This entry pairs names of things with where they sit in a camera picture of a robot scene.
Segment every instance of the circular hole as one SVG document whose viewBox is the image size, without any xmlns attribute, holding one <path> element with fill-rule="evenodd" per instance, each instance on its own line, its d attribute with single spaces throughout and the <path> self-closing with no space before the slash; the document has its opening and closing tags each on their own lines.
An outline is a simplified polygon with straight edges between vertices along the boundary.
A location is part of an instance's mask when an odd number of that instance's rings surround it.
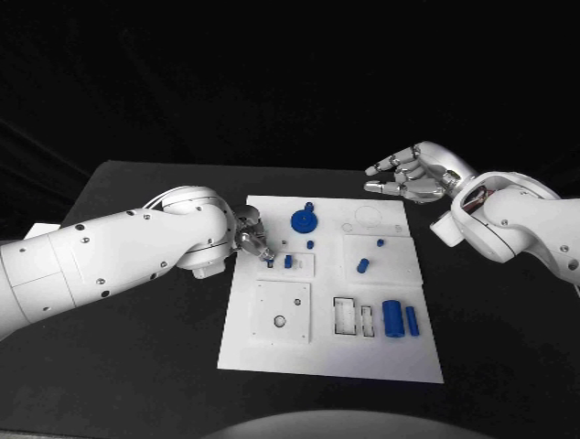
<svg viewBox="0 0 580 439">
<path fill-rule="evenodd" d="M 286 324 L 286 317 L 285 316 L 276 316 L 274 317 L 274 326 L 276 327 L 283 327 L 285 324 Z"/>
</svg>

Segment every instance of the black table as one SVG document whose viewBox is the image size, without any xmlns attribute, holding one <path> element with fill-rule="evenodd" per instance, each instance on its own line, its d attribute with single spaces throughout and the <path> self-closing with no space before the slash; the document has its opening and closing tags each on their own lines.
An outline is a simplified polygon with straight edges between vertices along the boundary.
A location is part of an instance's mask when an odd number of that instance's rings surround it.
<svg viewBox="0 0 580 439">
<path fill-rule="evenodd" d="M 383 198 L 363 172 L 107 162 L 64 221 L 91 220 L 182 185 L 230 205 L 250 194 Z M 315 409 L 412 414 L 497 437 L 580 437 L 580 302 L 530 255 L 505 265 L 429 230 L 449 202 L 406 202 L 446 384 L 218 370 L 227 272 L 155 282 L 39 322 L 0 345 L 0 429 L 199 437 Z"/>
</svg>

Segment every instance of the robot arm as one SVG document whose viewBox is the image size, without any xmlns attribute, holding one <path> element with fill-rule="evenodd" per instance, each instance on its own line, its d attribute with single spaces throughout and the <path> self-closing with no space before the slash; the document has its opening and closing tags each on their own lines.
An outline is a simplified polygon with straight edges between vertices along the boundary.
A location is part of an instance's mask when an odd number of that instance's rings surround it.
<svg viewBox="0 0 580 439">
<path fill-rule="evenodd" d="M 432 230 L 451 247 L 466 240 L 495 262 L 529 252 L 560 279 L 580 286 L 580 199 L 560 199 L 537 180 L 513 172 L 478 176 L 432 142 L 391 155 L 365 173 L 394 166 L 396 183 L 370 181 L 365 189 L 419 203 L 449 195 L 451 211 Z"/>
<path fill-rule="evenodd" d="M 207 187 L 160 201 L 163 211 L 133 209 L 0 246 L 0 337 L 175 267 L 204 279 L 238 250 L 274 259 L 256 208 L 234 212 Z"/>
</svg>

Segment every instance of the blue plastic part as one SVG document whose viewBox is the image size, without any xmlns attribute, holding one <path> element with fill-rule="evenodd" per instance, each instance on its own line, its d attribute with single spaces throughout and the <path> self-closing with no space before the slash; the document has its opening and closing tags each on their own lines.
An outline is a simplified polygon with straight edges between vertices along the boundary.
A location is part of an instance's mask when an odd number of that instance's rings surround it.
<svg viewBox="0 0 580 439">
<path fill-rule="evenodd" d="M 360 260 L 360 267 L 357 268 L 357 270 L 358 270 L 358 272 L 360 273 L 365 273 L 367 272 L 367 267 L 370 266 L 370 261 L 365 259 L 365 258 L 363 258 L 361 260 Z"/>
<path fill-rule="evenodd" d="M 319 220 L 313 214 L 313 203 L 308 203 L 303 210 L 298 210 L 290 219 L 290 225 L 299 233 L 311 233 L 316 229 Z"/>
<path fill-rule="evenodd" d="M 406 310 L 406 320 L 409 321 L 409 332 L 412 333 L 412 336 L 417 337 L 420 335 L 420 330 L 419 330 L 419 320 L 416 318 L 416 310 L 413 309 L 413 306 L 409 306 L 404 310 Z"/>
<path fill-rule="evenodd" d="M 404 337 L 403 307 L 397 300 L 383 302 L 383 315 L 386 317 L 387 337 Z"/>
</svg>

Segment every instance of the robotic hand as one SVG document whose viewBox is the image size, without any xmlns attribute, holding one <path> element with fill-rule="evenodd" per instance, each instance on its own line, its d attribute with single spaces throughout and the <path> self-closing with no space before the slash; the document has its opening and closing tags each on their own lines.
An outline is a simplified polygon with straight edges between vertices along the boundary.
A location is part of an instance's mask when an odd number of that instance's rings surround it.
<svg viewBox="0 0 580 439">
<path fill-rule="evenodd" d="M 432 231 L 452 247 L 466 240 L 495 262 L 531 253 L 553 274 L 580 285 L 580 198 L 560 199 L 537 180 L 516 172 L 478 175 L 442 145 L 422 142 L 365 173 L 394 169 L 396 182 L 370 181 L 365 190 L 419 204 L 449 195 L 451 210 Z"/>
<path fill-rule="evenodd" d="M 160 203 L 163 211 L 153 209 Z M 260 212 L 251 206 L 231 210 L 208 187 L 178 187 L 143 209 L 0 246 L 0 339 L 173 267 L 205 279 L 240 250 L 274 259 Z"/>
</svg>

